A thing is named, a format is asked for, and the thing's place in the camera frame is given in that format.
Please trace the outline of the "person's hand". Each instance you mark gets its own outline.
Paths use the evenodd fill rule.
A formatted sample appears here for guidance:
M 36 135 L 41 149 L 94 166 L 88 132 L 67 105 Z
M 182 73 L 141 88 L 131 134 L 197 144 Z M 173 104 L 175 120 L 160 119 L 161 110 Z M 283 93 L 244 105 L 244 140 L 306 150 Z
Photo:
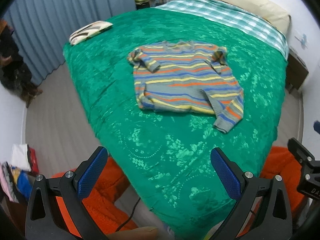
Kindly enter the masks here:
M 145 226 L 133 230 L 118 231 L 107 235 L 110 240 L 151 240 L 158 238 L 158 228 Z

